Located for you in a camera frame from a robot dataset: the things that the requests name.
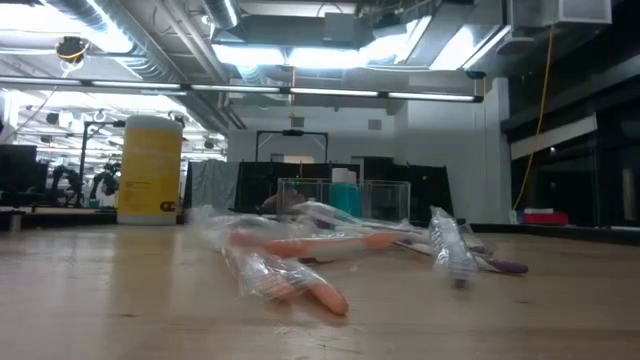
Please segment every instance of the ductwork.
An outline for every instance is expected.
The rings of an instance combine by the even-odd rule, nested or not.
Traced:
[[[107,31],[109,23],[121,31],[133,44],[130,55],[144,55],[141,59],[121,59],[122,65],[140,76],[144,81],[180,83],[186,77],[173,64],[146,30],[120,5],[111,0],[46,0],[69,18],[80,21],[91,29]],[[188,93],[172,97],[183,104],[203,127],[210,131],[226,133],[229,123],[222,114],[210,106],[201,95]]]
[[[270,79],[265,75],[260,66],[236,66],[238,73],[245,84],[255,86],[283,86],[284,82]],[[288,101],[288,95],[281,94],[263,94],[263,97],[268,97],[276,101],[286,102]]]
[[[240,22],[240,9],[236,0],[202,0],[204,11],[218,29],[231,29]]]

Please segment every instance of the orange toothbrush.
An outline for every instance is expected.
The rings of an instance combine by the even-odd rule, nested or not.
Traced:
[[[334,314],[345,315],[349,310],[344,296],[324,280],[311,284],[309,291]]]
[[[377,232],[352,238],[309,238],[271,240],[264,249],[283,258],[326,257],[344,255],[364,250],[382,250],[393,245],[399,234]]]

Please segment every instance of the plastic wrapper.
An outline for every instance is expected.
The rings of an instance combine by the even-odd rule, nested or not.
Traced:
[[[493,255],[495,252],[495,244],[480,240],[480,238],[473,233],[469,224],[460,225],[458,229],[460,231],[460,236],[462,236],[462,239],[467,246],[467,250],[474,254]]]
[[[434,265],[449,271],[455,286],[463,286],[476,270],[467,251],[456,220],[441,208],[431,208],[430,233],[435,256]]]
[[[290,301],[308,291],[333,313],[347,313],[348,304],[344,296],[296,260],[285,260],[263,250],[242,247],[224,248],[222,253],[238,280],[241,296],[264,301]]]
[[[325,214],[335,210],[320,205]],[[349,220],[349,215],[344,215],[343,219]],[[295,221],[278,222],[258,215],[231,214],[210,208],[196,209],[190,216],[192,229],[216,248],[258,247],[281,258],[303,258],[312,262],[340,260],[386,249],[397,240],[394,232],[363,233],[357,231],[354,224],[339,220],[333,223],[351,227],[339,229],[332,223],[333,229],[324,229],[317,226],[319,221],[322,220],[302,212]]]

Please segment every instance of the black partition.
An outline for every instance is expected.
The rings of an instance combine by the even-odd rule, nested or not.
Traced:
[[[411,183],[411,221],[428,222],[431,206],[455,216],[446,167],[395,165],[390,178]]]
[[[364,157],[364,179],[411,183],[411,221],[428,222],[431,206],[454,215],[446,167],[394,164],[392,158]]]

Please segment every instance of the light fixture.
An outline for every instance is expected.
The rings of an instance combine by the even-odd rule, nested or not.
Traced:
[[[295,48],[288,64],[301,68],[351,69],[366,62],[353,49]]]
[[[46,153],[60,153],[60,154],[69,154],[69,155],[80,155],[82,153],[82,149],[74,149],[74,148],[57,148],[57,147],[40,147],[38,146],[38,151],[46,152]],[[122,154],[121,150],[111,150],[111,149],[87,149],[87,154]]]
[[[212,45],[218,60],[223,63],[255,66],[284,65],[284,55],[278,47]]]
[[[476,100],[476,97],[471,95],[404,93],[404,92],[390,92],[389,98],[403,99],[403,100],[433,100],[433,101],[455,101],[455,102],[473,102]]]
[[[404,43],[402,50],[398,52],[394,63],[399,64],[409,58],[413,49],[418,45],[418,41],[420,41],[420,38],[422,38],[422,35],[427,30],[430,22],[431,16],[425,16],[422,19],[414,20],[407,24],[407,33],[409,33],[409,37],[407,42]]]
[[[360,48],[359,54],[364,63],[372,60],[384,60],[396,56],[407,42],[408,34],[389,35],[373,40]]]
[[[343,89],[313,89],[313,88],[291,88],[292,94],[313,94],[313,95],[336,95],[336,96],[359,96],[377,97],[377,91],[367,90],[343,90]]]
[[[430,70],[457,70],[473,55],[473,33],[467,26],[463,26],[449,40],[438,57],[433,61]]]
[[[511,32],[511,25],[507,25],[498,34],[496,34],[491,40],[489,40],[486,44],[483,44],[480,49],[469,59],[467,62],[462,65],[462,68],[467,70],[472,67],[475,63],[478,62],[483,56],[485,56],[489,50],[491,50],[502,38],[504,38],[509,32]]]
[[[25,85],[62,85],[62,86],[82,85],[80,80],[73,80],[73,79],[28,78],[28,77],[13,77],[13,76],[0,76],[0,83],[25,84]]]
[[[173,90],[141,90],[142,95],[187,96],[186,91]]]
[[[101,87],[125,88],[125,89],[180,89],[180,84],[151,83],[142,81],[93,81],[93,85]]]
[[[226,91],[240,93],[279,93],[280,88],[270,86],[235,86],[235,85],[192,85],[193,90]]]

